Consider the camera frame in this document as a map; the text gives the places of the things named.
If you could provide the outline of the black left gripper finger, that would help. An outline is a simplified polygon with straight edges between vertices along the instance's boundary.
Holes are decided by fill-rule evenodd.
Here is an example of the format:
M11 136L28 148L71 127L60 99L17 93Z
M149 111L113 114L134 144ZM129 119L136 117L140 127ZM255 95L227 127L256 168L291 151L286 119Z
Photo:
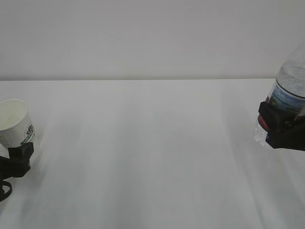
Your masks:
M32 142L8 148L9 157L0 157L0 179L20 178L30 170L30 158L34 152Z

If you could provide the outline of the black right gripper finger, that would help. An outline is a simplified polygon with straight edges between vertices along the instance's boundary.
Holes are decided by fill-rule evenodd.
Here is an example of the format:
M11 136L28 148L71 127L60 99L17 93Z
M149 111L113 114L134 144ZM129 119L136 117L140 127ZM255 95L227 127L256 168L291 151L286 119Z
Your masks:
M305 149L305 119L280 110L270 103L261 102L258 120L266 130L266 143L273 149Z

